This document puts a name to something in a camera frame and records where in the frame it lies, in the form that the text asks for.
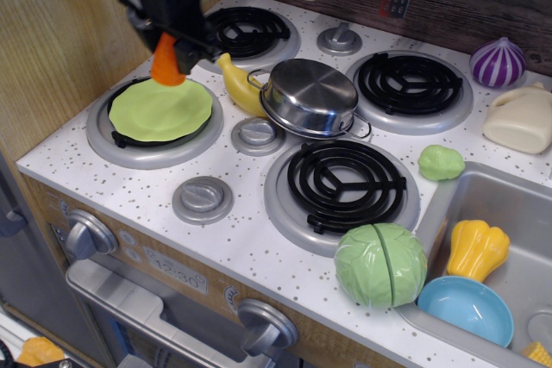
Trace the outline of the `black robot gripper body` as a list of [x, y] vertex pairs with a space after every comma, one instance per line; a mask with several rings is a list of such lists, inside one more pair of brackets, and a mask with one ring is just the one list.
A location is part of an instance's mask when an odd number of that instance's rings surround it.
[[127, 18], [137, 34], [139, 28], [159, 28], [176, 41], [192, 42], [199, 51], [199, 61], [216, 58], [214, 30], [204, 17], [201, 0], [118, 1], [126, 6]]

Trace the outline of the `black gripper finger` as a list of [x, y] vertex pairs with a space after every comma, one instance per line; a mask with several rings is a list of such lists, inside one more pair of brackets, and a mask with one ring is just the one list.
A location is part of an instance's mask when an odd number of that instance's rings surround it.
[[153, 53], [159, 43], [163, 31], [159, 28], [139, 28], [138, 35], [147, 49]]
[[179, 72], [190, 75], [191, 70], [199, 61], [199, 51], [196, 46], [184, 39], [179, 39], [174, 43], [174, 52], [176, 54]]

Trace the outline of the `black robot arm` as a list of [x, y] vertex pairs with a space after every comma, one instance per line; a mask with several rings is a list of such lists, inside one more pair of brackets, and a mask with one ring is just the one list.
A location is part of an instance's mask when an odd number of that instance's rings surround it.
[[175, 39], [174, 52], [181, 73], [189, 75], [202, 59], [219, 53], [213, 27], [207, 22], [201, 0], [118, 0], [127, 8], [127, 18], [150, 51], [162, 34]]

